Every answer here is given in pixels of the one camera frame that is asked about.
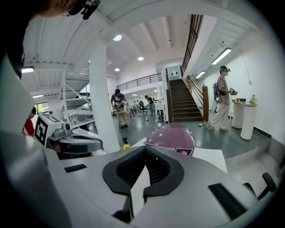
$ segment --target white pants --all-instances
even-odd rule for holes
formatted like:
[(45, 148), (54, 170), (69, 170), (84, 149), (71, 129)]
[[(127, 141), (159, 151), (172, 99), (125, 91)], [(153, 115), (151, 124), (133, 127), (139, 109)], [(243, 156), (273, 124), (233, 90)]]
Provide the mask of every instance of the white pants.
[(215, 114), (213, 120), (211, 121), (211, 125), (214, 127), (217, 123), (221, 121), (222, 122), (221, 128), (227, 129), (229, 111), (230, 111), (230, 105), (226, 106), (223, 104), (219, 104), (219, 110)]

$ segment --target window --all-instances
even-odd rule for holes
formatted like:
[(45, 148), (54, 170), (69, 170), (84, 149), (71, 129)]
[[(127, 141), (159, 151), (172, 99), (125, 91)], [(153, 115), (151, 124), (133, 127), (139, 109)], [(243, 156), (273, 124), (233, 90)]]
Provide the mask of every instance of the window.
[(39, 112), (48, 112), (49, 111), (49, 103), (45, 102), (45, 103), (36, 104), (35, 108), (37, 110), (37, 114)]

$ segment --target balcony railing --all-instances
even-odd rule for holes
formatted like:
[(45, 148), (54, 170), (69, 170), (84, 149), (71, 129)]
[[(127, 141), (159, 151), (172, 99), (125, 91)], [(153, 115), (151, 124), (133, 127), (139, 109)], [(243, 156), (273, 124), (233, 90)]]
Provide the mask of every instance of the balcony railing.
[(141, 77), (139, 79), (133, 80), (133, 81), (129, 81), (127, 83), (118, 85), (117, 88), (122, 91), (122, 90), (127, 90), (130, 88), (134, 88), (137, 86), (142, 86), (142, 85), (146, 85), (146, 84), (150, 84), (150, 83), (155, 83), (158, 81), (162, 81), (161, 78), (161, 73), (157, 73), (157, 74), (153, 74), (150, 76), (146, 76), (146, 77)]
[(198, 39), (198, 35), (200, 32), (201, 24), (203, 21), (203, 15), (191, 15), (191, 22), (190, 22), (190, 30), (189, 30), (189, 37), (186, 47), (186, 52), (182, 64), (182, 71), (185, 72), (188, 62), (191, 58), (193, 49)]

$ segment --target metal railing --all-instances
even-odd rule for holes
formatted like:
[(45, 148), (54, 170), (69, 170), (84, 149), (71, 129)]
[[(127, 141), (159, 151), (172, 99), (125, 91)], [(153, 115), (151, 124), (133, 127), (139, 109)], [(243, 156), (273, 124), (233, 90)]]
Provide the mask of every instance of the metal railing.
[(190, 76), (187, 76), (185, 79), (188, 84), (188, 90), (193, 96), (193, 93), (195, 93), (196, 97), (200, 101), (202, 107), (203, 107), (203, 119), (204, 121), (209, 121), (209, 96), (208, 96), (208, 87), (203, 86), (201, 91), (198, 86), (190, 79)]
[(142, 86), (142, 85), (145, 85), (145, 84), (158, 82), (158, 81), (162, 81), (161, 73), (157, 73), (157, 74), (153, 74), (153, 75), (149, 75), (149, 76), (146, 76), (146, 77), (141, 77), (141, 78), (136, 79), (136, 80), (129, 81), (127, 83), (118, 85), (117, 89), (122, 91), (122, 90), (127, 90), (127, 89), (130, 89), (130, 88), (134, 88), (134, 87), (137, 87), (137, 86)]
[(191, 15), (191, 22), (190, 22), (190, 29), (189, 29), (189, 37), (188, 37), (188, 42), (186, 46), (186, 52), (182, 64), (182, 71), (185, 72), (189, 60), (191, 58), (194, 46), (197, 42), (198, 35), (200, 32), (201, 24), (203, 21), (203, 15)]

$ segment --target man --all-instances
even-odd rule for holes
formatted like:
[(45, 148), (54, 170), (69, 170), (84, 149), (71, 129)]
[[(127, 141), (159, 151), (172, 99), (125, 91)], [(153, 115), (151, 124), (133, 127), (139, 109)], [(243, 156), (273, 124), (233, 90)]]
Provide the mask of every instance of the man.
[(111, 98), (111, 105), (116, 111), (119, 121), (119, 127), (122, 129), (128, 127), (129, 125), (128, 117), (126, 116), (126, 112), (124, 110), (124, 102), (126, 102), (125, 96), (121, 93), (119, 89), (116, 89), (115, 93), (112, 95)]
[(218, 91), (220, 93), (220, 97), (218, 100), (219, 110), (215, 114), (214, 119), (210, 122), (209, 129), (215, 130), (215, 125), (219, 122), (222, 122), (222, 126), (220, 127), (220, 131), (228, 132), (228, 113), (230, 109), (230, 97), (229, 94), (232, 94), (232, 91), (228, 90), (228, 85), (225, 77), (228, 76), (229, 69), (226, 66), (220, 67), (220, 76), (218, 77)]
[(28, 119), (25, 123), (24, 130), (22, 132), (24, 135), (34, 136), (35, 129), (33, 126), (32, 119), (34, 118), (36, 113), (37, 113), (37, 110), (35, 107), (33, 107), (32, 111), (31, 111), (30, 115), (28, 116)]
[(145, 98), (146, 98), (146, 100), (147, 100), (148, 103), (149, 103), (150, 112), (151, 112), (150, 115), (154, 115), (154, 114), (155, 114), (155, 104), (154, 104), (152, 98), (149, 97), (149, 96), (147, 96), (147, 95), (145, 96)]

